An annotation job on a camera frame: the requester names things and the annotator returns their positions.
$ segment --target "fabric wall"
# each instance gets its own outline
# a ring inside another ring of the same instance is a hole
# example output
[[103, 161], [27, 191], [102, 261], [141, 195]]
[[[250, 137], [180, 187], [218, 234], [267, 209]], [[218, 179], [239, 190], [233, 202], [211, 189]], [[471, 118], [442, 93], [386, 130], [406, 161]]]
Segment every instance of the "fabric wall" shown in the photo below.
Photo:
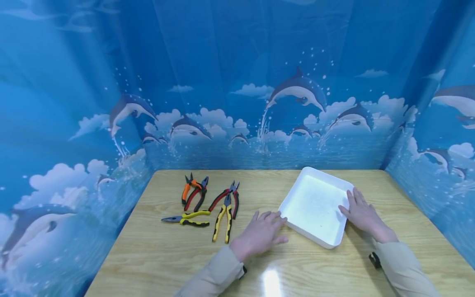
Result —
[[0, 6], [0, 295], [82, 295], [153, 173], [135, 125], [150, 116], [107, 130], [127, 66], [80, 25], [92, 13]]
[[406, 127], [387, 171], [475, 268], [475, 18], [461, 17], [456, 54], [423, 96], [425, 108]]
[[474, 265], [469, 2], [3, 1], [0, 293], [84, 294], [159, 169], [387, 167]]

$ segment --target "hand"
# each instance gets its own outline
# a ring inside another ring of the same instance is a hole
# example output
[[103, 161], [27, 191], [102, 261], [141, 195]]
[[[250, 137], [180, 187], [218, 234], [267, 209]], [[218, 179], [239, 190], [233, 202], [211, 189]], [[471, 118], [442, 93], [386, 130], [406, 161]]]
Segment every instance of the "hand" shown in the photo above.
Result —
[[363, 194], [354, 188], [353, 193], [346, 191], [350, 209], [339, 205], [338, 208], [345, 217], [357, 228], [368, 232], [380, 243], [398, 241], [396, 233], [389, 228], [378, 216], [374, 207], [366, 203]]
[[280, 211], [268, 211], [259, 217], [259, 211], [256, 211], [244, 232], [229, 245], [239, 262], [244, 262], [252, 255], [262, 254], [276, 244], [288, 242], [287, 236], [276, 236], [287, 222], [287, 218], [281, 218], [280, 214]]

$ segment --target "sleeve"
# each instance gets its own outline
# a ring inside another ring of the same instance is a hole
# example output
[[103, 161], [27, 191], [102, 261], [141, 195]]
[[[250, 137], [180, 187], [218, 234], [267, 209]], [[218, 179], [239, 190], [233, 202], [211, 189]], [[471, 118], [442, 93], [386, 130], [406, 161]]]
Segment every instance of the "sleeve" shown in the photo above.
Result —
[[375, 253], [389, 282], [402, 297], [440, 296], [405, 243], [377, 243]]
[[175, 297], [215, 297], [221, 294], [235, 279], [243, 277], [246, 268], [240, 263], [229, 246], [224, 246], [208, 265], [193, 276]]

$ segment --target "wooden table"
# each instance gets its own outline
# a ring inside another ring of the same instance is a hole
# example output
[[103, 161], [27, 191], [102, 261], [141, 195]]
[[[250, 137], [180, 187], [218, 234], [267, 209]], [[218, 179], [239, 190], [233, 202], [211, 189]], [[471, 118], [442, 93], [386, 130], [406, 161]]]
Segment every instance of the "wooden table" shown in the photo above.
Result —
[[[241, 233], [256, 210], [276, 211], [300, 171], [193, 171], [201, 181], [209, 176], [209, 205], [233, 180], [240, 181], [239, 215], [231, 240]], [[383, 171], [325, 171], [357, 186], [401, 241], [407, 243], [442, 296], [474, 296], [475, 272], [436, 227], [412, 204]], [[179, 215], [190, 171], [158, 171], [114, 244], [87, 296], [173, 296], [224, 245], [224, 232], [211, 242], [213, 227], [163, 223]], [[213, 222], [219, 212], [197, 220]], [[223, 296], [395, 296], [384, 273], [368, 260], [367, 236], [346, 226], [340, 246], [324, 249], [284, 226], [289, 237], [247, 264], [248, 273]]]

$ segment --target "white plastic tray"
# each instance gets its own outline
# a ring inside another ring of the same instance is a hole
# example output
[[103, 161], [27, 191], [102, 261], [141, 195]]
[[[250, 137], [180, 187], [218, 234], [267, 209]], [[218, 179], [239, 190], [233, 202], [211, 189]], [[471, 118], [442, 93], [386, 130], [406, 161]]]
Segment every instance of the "white plastic tray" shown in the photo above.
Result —
[[337, 247], [343, 238], [346, 217], [338, 205], [348, 208], [347, 181], [305, 167], [287, 194], [279, 210], [287, 217], [287, 226], [326, 249]]

